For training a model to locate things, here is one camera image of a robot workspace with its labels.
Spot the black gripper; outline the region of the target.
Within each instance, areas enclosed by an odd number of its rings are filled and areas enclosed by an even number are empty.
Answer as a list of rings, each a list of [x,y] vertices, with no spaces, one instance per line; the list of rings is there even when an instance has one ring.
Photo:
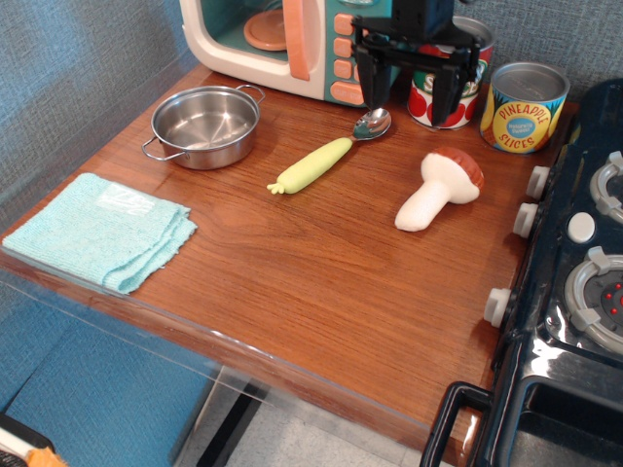
[[[481,41],[454,23],[453,1],[393,1],[387,17],[352,21],[353,53],[363,99],[380,109],[389,99],[391,66],[435,71],[431,123],[440,126],[461,100],[465,73],[477,70]]]

